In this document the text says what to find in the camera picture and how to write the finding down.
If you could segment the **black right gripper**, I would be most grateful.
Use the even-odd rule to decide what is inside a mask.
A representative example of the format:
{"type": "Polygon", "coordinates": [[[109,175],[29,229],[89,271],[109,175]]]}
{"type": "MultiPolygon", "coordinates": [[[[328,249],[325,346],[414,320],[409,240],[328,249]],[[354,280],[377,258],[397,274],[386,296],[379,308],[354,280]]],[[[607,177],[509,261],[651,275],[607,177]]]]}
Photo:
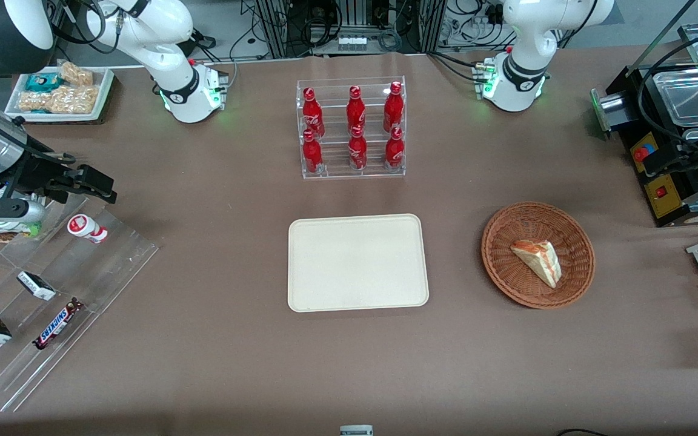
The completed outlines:
{"type": "Polygon", "coordinates": [[[60,193],[74,193],[102,199],[116,204],[118,193],[113,189],[111,177],[89,165],[80,165],[78,170],[70,165],[76,158],[67,153],[47,153],[45,157],[25,151],[22,156],[0,174],[0,184],[5,185],[0,197],[1,204],[10,204],[19,199],[13,193],[37,193],[58,200],[60,193]]]}

